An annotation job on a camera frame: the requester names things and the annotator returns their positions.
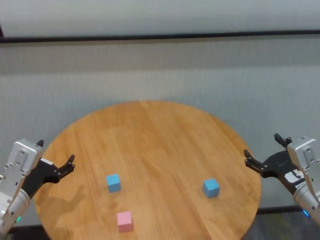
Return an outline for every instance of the round wooden table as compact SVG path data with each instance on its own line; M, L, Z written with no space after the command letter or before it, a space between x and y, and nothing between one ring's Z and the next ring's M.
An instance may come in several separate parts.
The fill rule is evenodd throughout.
M68 126L46 150L56 166L75 154L75 169L35 196L53 240L239 240L255 218L259 174L245 166L245 142L197 108L165 101L126 102ZM109 193L106 176L122 190ZM203 181L215 178L217 197ZM119 233L131 211L134 231Z

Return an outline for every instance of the blue cube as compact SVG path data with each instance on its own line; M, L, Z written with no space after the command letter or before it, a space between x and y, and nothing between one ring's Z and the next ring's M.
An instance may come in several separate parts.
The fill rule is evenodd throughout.
M106 176L109 193L118 192L121 190L120 178L118 174Z
M214 178L211 178L204 180L202 190L208 198L212 198L219 194L220 186Z

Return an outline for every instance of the black stripe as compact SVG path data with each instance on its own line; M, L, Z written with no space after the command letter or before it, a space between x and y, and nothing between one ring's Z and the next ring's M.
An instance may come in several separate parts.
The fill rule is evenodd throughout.
M124 36L4 37L4 38L0 38L0 44L74 42L74 41L221 38L221 37L278 36L278 35L319 35L319 34L320 34L320 30L286 30L286 31L252 31L252 32L250 31L250 32L225 32L225 33L124 35Z
M256 214L279 214L279 213L292 213L292 212L301 212L302 209L298 205L292 206L276 206L276 207L260 207Z

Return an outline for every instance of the pink cube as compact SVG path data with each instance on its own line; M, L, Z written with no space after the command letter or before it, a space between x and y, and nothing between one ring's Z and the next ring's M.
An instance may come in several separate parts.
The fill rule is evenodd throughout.
M120 233L131 232L134 230L132 223L131 212L119 212L117 214L118 229Z

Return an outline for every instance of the floor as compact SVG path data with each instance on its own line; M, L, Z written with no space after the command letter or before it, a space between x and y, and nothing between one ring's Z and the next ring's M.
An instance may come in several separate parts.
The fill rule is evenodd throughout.
M259 214L242 240L317 240L320 226L300 212ZM0 240L50 240L41 226L17 227Z

